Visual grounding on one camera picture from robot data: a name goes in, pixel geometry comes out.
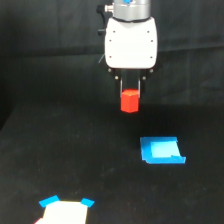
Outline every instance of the red cube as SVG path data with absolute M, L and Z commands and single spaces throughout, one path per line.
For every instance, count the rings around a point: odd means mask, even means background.
M 138 112 L 139 91 L 137 89 L 126 89 L 121 96 L 121 110 L 127 113 Z

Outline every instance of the robotic arm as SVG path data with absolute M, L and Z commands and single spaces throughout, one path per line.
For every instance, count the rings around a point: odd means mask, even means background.
M 97 7 L 105 26 L 98 34 L 105 34 L 106 64 L 120 83 L 121 110 L 124 112 L 138 111 L 141 87 L 156 63 L 158 38 L 150 9 L 151 0 L 114 0 L 112 5 Z M 104 12 L 112 13 L 107 25 Z M 123 91 L 121 70 L 140 70 L 138 89 Z

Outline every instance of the black background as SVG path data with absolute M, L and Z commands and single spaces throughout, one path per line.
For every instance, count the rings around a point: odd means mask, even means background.
M 111 1 L 0 1 L 2 103 L 119 102 L 97 64 L 99 4 Z M 152 1 L 163 68 L 147 81 L 142 103 L 223 104 L 223 9 L 221 0 Z
M 152 1 L 162 68 L 131 115 L 98 66 L 99 4 L 0 0 L 0 223 L 55 194 L 95 200 L 87 224 L 223 223 L 224 2 Z M 144 163 L 142 136 L 177 136 L 186 165 Z

